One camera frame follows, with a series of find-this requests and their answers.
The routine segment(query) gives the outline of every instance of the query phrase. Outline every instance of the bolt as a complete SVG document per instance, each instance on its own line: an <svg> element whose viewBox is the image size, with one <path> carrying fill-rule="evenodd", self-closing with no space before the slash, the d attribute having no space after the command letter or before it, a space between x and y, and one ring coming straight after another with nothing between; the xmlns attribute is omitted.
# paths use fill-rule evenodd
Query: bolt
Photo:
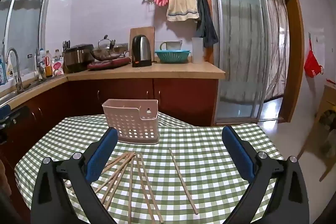
<svg viewBox="0 0 336 224"><path fill-rule="evenodd" d="M43 163L48 164L50 162L50 158L44 158Z"/></svg>
<svg viewBox="0 0 336 224"><path fill-rule="evenodd" d="M267 158L267 154L265 152L259 152L258 156L259 158L262 158L262 159Z"/></svg>
<svg viewBox="0 0 336 224"><path fill-rule="evenodd" d="M80 158L82 157L82 153L80 153L80 152L74 153L74 154L72 155L72 157L73 157L74 159L80 159Z"/></svg>
<svg viewBox="0 0 336 224"><path fill-rule="evenodd" d="M294 157L294 156L290 156L289 157L289 160L291 161L291 162L297 162L297 158L296 157Z"/></svg>

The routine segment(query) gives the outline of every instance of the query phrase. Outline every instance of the green and white tablecloth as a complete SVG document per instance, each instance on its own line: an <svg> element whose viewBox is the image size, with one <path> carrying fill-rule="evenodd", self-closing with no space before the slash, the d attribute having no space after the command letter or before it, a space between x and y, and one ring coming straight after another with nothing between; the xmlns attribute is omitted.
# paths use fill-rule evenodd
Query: green and white tablecloth
<svg viewBox="0 0 336 224"><path fill-rule="evenodd" d="M104 115L66 118L29 150L15 168L17 184L29 208L36 176L43 158L50 156L53 160L64 160L75 152L83 153L90 143L100 139L107 128ZM274 144L258 125L243 124L233 128L243 140L249 141L256 151L265 151L270 157L282 159ZM248 182L240 177L223 145L222 127L195 127L159 113L159 132L160 142L156 145L118 143L110 160L125 151L137 151L143 154L149 181L166 224L176 223L176 221L192 224L222 224L248 187ZM199 209L198 215L194 214L184 193L169 148L175 155L184 181ZM98 188L116 168L117 166L103 174L98 181L92 183L92 187ZM117 223L127 223L129 174L130 164L108 209ZM263 215L274 184L275 180L272 180L255 215L255 220ZM107 187L104 187L100 191L99 198L102 198L106 189ZM67 191L78 217L88 222L71 190ZM148 198L155 214L149 195ZM154 215L154 217L159 223L158 216ZM132 221L150 223L150 219L135 164Z"/></svg>

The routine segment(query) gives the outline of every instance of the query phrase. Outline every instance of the electric kettle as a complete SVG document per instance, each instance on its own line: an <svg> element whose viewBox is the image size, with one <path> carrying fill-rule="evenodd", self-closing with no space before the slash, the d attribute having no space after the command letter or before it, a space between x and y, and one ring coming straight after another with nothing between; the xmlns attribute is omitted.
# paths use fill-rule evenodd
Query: electric kettle
<svg viewBox="0 0 336 224"><path fill-rule="evenodd" d="M132 67L152 65L151 45L145 35L136 35L132 40Z"/></svg>

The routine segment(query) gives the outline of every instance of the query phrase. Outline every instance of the door frame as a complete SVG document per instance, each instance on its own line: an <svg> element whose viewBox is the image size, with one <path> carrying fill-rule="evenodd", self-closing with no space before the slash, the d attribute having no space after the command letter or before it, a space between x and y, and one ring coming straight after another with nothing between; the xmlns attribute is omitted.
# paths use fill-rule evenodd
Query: door frame
<svg viewBox="0 0 336 224"><path fill-rule="evenodd" d="M212 14L212 0L208 0ZM295 110L303 74L305 36L299 0L285 0L289 25L289 62L286 87L279 111L278 122L290 122ZM206 49L204 60L213 64L213 47Z"/></svg>

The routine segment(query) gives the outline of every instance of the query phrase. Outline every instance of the sink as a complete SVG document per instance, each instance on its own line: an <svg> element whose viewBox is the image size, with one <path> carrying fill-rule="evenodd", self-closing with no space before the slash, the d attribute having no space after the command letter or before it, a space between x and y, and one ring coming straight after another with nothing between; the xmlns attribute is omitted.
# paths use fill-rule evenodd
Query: sink
<svg viewBox="0 0 336 224"><path fill-rule="evenodd" d="M25 86L24 91L22 91L20 93L17 93L17 91L15 90L15 91L1 97L0 98L0 108L3 107L4 105L6 105L10 100L14 99L16 96L18 96L20 94L23 94L23 93L25 93L29 90L32 90L33 88L35 88L39 85L43 85L44 83L47 83L51 80L57 79L59 77L61 77L61 76L50 77L50 78L45 79L44 81L36 80L36 81L32 82L30 85Z"/></svg>

